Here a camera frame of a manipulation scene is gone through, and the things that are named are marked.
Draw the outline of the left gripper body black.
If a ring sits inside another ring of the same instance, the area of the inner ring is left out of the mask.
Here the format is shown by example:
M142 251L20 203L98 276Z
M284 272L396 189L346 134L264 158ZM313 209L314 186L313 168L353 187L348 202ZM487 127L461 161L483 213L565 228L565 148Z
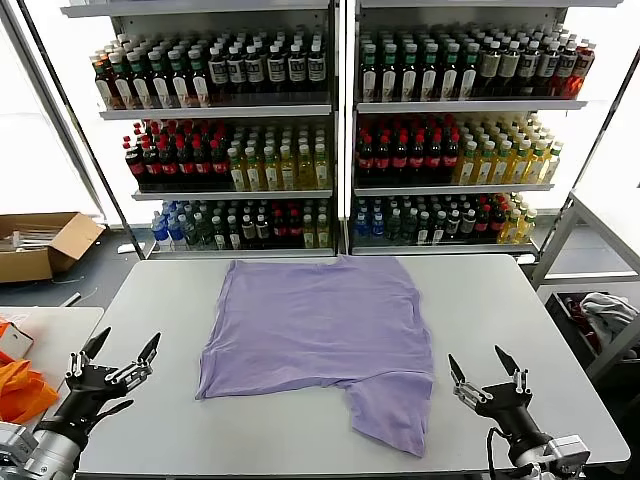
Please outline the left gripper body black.
M115 371L114 367L89 366L80 378L67 379L69 394L47 420L47 430L66 438L88 438L101 420L131 406L133 401L125 400L101 412L108 401L128 394L127 389L105 384L105 377Z

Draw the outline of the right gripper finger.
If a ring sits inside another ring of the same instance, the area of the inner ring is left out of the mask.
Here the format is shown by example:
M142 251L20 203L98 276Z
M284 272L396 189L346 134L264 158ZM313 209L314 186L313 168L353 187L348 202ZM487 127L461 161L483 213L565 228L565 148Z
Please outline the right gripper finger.
M510 382L498 385L496 392L501 396L530 395L531 389L528 385L529 370L520 368L515 359L500 346L495 346L495 352L511 379Z
M468 381L452 354L448 355L450 374L454 382L453 394L466 406L487 403L491 394Z

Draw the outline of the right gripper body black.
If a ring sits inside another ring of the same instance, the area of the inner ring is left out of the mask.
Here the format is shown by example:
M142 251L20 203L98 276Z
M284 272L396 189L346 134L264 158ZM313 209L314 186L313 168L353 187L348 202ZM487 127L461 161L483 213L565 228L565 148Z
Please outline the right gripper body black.
M474 411L481 417L491 418L507 437L510 451L528 451L546 445L551 437L542 432L527 407L531 393L517 393L516 385L503 383L485 387L492 398L479 402Z

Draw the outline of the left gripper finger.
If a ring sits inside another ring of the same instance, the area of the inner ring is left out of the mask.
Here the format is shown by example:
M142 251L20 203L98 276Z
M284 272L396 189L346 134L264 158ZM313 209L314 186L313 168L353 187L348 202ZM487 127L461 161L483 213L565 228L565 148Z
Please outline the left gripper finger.
M79 351L70 353L66 379L80 378L83 375L84 371L92 365L110 332L111 328L107 327L99 334L89 338Z
M124 389L135 389L142 384L153 373L151 363L157 355L160 338L161 333L157 332L144 346L137 359L108 374L105 377L105 384Z

